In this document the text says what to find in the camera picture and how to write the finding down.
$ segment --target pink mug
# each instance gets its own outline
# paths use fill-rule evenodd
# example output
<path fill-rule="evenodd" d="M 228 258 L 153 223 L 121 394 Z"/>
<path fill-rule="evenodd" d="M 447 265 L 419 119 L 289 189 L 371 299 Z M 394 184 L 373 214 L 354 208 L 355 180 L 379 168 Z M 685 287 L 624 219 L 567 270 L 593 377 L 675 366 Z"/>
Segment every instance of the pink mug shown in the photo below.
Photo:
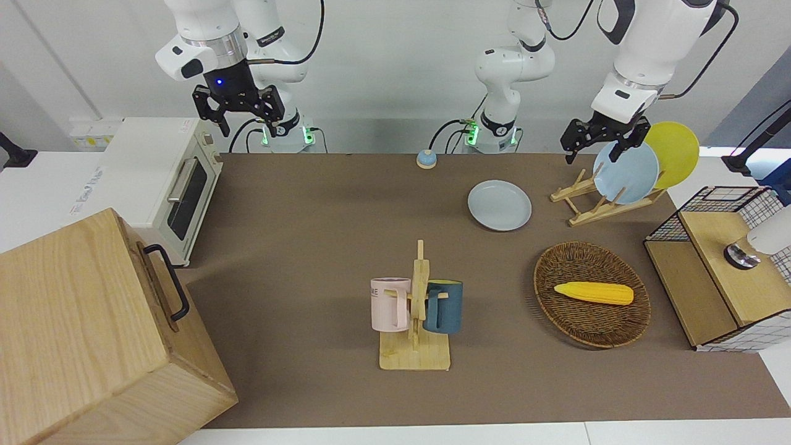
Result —
<path fill-rule="evenodd" d="M 409 329 L 407 292 L 412 289 L 408 278 L 374 278 L 371 280 L 371 327 L 381 333 L 397 333 Z M 385 291 L 394 291 L 390 296 Z"/>

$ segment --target mug handle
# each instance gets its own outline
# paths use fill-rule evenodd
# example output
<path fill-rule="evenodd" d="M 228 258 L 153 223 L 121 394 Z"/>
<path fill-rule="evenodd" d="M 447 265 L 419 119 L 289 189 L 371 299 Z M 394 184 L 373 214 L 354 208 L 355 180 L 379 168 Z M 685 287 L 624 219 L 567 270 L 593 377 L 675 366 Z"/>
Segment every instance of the mug handle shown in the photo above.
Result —
<path fill-rule="evenodd" d="M 426 302 L 428 305 L 428 310 L 426 311 L 426 325 L 429 327 L 429 329 L 440 328 L 439 302 L 440 302 L 439 289 L 430 289 L 429 298 L 428 301 Z"/>
<path fill-rule="evenodd" d="M 396 329 L 405 329 L 409 324 L 409 321 L 407 320 L 408 317 L 404 317 L 404 315 L 407 314 L 407 291 L 404 289 L 396 289 L 395 292 L 398 293 L 398 296 L 396 297 L 397 300 L 395 301 L 395 322 L 393 325 L 395 325 Z"/>

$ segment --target wicker basket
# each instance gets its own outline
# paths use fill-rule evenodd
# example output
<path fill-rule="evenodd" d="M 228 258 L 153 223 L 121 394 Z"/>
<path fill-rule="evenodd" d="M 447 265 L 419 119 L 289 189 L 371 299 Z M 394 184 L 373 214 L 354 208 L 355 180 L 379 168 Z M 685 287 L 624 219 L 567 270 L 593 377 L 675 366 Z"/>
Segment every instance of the wicker basket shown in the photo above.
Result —
<path fill-rule="evenodd" d="M 584 302 L 554 291 L 556 284 L 592 281 L 625 284 L 634 290 L 626 306 Z M 547 317 L 564 334 L 598 348 L 637 340 L 648 327 L 651 303 L 640 277 L 617 255 L 586 242 L 564 242 L 547 249 L 533 274 L 536 297 Z"/>

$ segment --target plate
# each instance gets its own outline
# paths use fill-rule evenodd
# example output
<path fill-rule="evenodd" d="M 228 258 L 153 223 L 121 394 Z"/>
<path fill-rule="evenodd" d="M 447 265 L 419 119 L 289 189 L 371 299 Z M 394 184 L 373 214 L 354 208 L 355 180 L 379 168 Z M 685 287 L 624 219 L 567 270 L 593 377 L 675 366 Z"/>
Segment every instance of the plate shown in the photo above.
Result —
<path fill-rule="evenodd" d="M 686 125 L 678 122 L 654 124 L 645 136 L 645 143 L 657 155 L 662 172 L 654 188 L 665 189 L 680 184 L 698 164 L 700 143 Z"/>
<path fill-rule="evenodd" d="M 522 227 L 533 209 L 521 188 L 499 180 L 484 181 L 473 187 L 467 206 L 479 223 L 501 232 Z"/>
<path fill-rule="evenodd" d="M 596 190 L 601 196 L 606 196 L 612 201 L 622 188 L 626 191 L 618 199 L 617 204 L 631 204 L 645 198 L 659 177 L 659 160 L 657 155 L 647 143 L 624 151 L 617 162 L 610 161 L 610 151 L 615 146 L 615 141 L 607 144 L 596 156 L 593 162 L 593 171 L 599 169 L 599 164 L 604 163 L 599 173 L 593 178 Z"/>

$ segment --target white toaster oven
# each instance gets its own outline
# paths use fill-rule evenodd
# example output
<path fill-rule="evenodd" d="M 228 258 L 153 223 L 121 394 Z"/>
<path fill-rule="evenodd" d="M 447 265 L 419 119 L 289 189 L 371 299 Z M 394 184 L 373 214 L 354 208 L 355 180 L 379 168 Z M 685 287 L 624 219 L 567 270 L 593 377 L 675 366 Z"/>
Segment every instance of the white toaster oven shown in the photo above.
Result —
<path fill-rule="evenodd" d="M 67 223 L 112 207 L 173 264 L 189 263 L 222 169 L 200 119 L 129 117 L 76 196 Z"/>

